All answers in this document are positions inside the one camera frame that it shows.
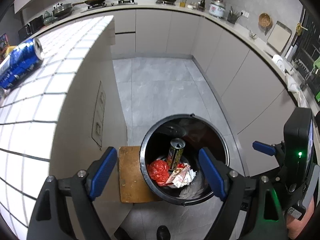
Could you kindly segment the right hand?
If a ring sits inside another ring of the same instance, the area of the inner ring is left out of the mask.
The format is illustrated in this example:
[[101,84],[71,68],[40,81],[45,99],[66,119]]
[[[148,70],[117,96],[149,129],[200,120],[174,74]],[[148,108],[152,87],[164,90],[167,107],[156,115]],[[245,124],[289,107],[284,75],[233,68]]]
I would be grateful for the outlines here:
[[302,218],[302,220],[295,219],[291,215],[287,215],[286,217],[286,227],[288,230],[288,237],[289,239],[296,239],[298,235],[303,231],[305,228],[306,224],[310,220],[311,216],[313,215],[314,212],[314,200],[313,198],[310,201],[309,207]]

